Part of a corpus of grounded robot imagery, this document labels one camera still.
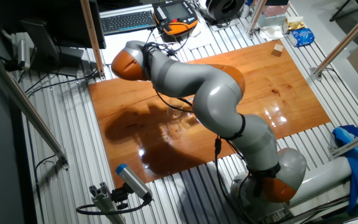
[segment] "robotic arm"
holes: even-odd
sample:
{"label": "robotic arm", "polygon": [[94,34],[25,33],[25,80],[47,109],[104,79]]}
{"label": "robotic arm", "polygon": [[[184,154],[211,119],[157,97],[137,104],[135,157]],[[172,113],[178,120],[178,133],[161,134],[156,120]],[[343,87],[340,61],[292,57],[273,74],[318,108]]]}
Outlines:
{"label": "robotic arm", "polygon": [[295,195],[305,176],[306,159],[291,148],[277,152],[276,138],[269,125],[257,115],[237,112],[246,84],[236,68],[177,62],[153,43],[139,41],[128,42],[111,66],[125,80],[150,80],[155,90],[164,95],[176,98],[195,95],[195,116],[238,148],[251,173],[232,197],[243,192],[248,202],[282,203]]}

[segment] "slotted aluminum surface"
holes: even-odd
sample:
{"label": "slotted aluminum surface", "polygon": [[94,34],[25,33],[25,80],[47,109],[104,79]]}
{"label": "slotted aluminum surface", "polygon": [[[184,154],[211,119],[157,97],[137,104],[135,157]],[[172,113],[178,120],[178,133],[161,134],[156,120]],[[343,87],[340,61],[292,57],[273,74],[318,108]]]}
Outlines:
{"label": "slotted aluminum surface", "polygon": [[[287,15],[296,16],[297,13],[291,7]],[[219,32],[208,30],[210,44],[191,51],[184,47],[178,53],[178,58],[186,62],[264,43],[265,40],[257,34],[253,40],[246,37],[245,27],[249,21],[250,17],[240,19],[238,25]],[[308,170],[312,170],[330,161],[328,147],[334,146],[331,135],[334,127],[344,124],[358,126],[358,100],[334,72],[325,72],[321,82],[317,82],[309,74],[309,68],[317,67],[326,55],[316,42],[300,48],[292,47],[287,38],[282,42],[332,121],[277,141],[279,149],[293,147],[300,150],[306,157]],[[114,42],[108,42],[107,45],[114,45]],[[108,58],[109,52],[104,50],[102,53],[103,58]],[[94,61],[91,50],[85,53],[84,59]],[[108,66],[108,60],[104,62],[107,80],[115,78]],[[86,68],[84,65],[78,76],[83,77],[91,71],[92,68]],[[26,76],[21,84],[23,89],[28,89],[39,78],[41,77],[37,74]],[[41,85],[72,79],[48,75]],[[100,81],[102,80],[96,78],[89,83]],[[30,100],[58,142],[65,148],[70,163],[70,168],[63,170],[55,166],[57,160],[53,158],[37,170],[45,223],[109,223],[104,216],[86,216],[75,212],[76,207],[91,203],[88,190],[90,185],[98,185],[104,181],[110,189],[114,188],[87,84],[80,80],[78,83],[56,85],[38,91]],[[33,167],[38,161],[53,155],[53,152],[31,124],[27,128],[26,119],[23,125],[30,167]],[[235,155],[220,159],[219,168],[227,185],[235,175],[246,170],[245,164]],[[39,223],[42,223],[32,169],[31,176],[37,217]],[[153,181],[147,186],[153,192],[154,201],[151,206],[125,214],[127,223],[240,223],[224,203],[212,162]],[[132,195],[127,203],[130,207],[136,207],[141,201]]]}

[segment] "wooden board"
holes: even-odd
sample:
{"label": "wooden board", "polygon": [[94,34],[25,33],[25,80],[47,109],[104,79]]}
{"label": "wooden board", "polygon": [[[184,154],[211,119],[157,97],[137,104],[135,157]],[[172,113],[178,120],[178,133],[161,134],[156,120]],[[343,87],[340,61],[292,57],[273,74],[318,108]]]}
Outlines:
{"label": "wooden board", "polygon": [[[277,139],[330,122],[288,52],[271,54],[279,40],[189,63],[217,63],[239,69],[246,92],[237,110],[257,114]],[[150,82],[114,79],[89,86],[116,187],[116,167],[126,163],[144,182],[214,159],[216,135],[182,113],[173,119]],[[179,101],[164,96],[173,104]],[[221,157],[232,154],[223,143]]]}

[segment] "blue cap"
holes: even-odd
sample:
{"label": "blue cap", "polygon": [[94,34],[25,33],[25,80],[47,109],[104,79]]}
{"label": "blue cap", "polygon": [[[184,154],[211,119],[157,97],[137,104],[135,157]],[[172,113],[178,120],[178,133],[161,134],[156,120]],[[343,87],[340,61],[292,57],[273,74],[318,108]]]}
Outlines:
{"label": "blue cap", "polygon": [[121,164],[117,166],[116,173],[119,175],[127,166],[127,164]]}

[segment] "metal rod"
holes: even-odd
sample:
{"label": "metal rod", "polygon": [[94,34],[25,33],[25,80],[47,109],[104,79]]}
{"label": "metal rod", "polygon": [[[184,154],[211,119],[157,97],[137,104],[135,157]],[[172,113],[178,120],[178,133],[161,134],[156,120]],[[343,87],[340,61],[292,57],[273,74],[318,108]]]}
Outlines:
{"label": "metal rod", "polygon": [[34,128],[38,131],[44,141],[49,145],[51,150],[63,163],[63,167],[68,168],[68,159],[66,153],[60,147],[53,134],[50,132],[42,118],[32,106],[28,97],[25,95],[19,84],[13,76],[5,71],[4,65],[0,61],[0,82],[5,88],[9,96],[14,100],[15,104],[25,114],[27,119],[32,123]]}
{"label": "metal rod", "polygon": [[333,150],[332,155],[334,156],[334,158],[337,158],[338,156],[344,154],[347,151],[354,149],[357,146],[358,146],[358,138],[340,147],[339,149]]}
{"label": "metal rod", "polygon": [[358,35],[358,23],[353,29],[343,38],[343,40],[329,53],[329,55],[321,62],[321,64],[313,70],[313,74],[319,79],[321,72],[343,51],[343,49]]}
{"label": "metal rod", "polygon": [[104,68],[102,57],[100,56],[100,48],[98,43],[98,36],[94,29],[94,23],[92,19],[92,12],[89,0],[81,0],[81,7],[84,14],[86,27],[88,28],[89,39],[91,40],[91,45],[96,59],[96,66],[98,67],[98,72],[101,78],[104,78]]}
{"label": "metal rod", "polygon": [[252,14],[251,23],[249,24],[249,26],[246,30],[246,34],[247,34],[248,38],[251,40],[254,38],[254,29],[255,29],[256,23],[258,23],[259,17],[262,13],[262,9],[266,5],[266,2],[267,2],[267,0],[259,1],[258,6],[256,7],[254,13]]}

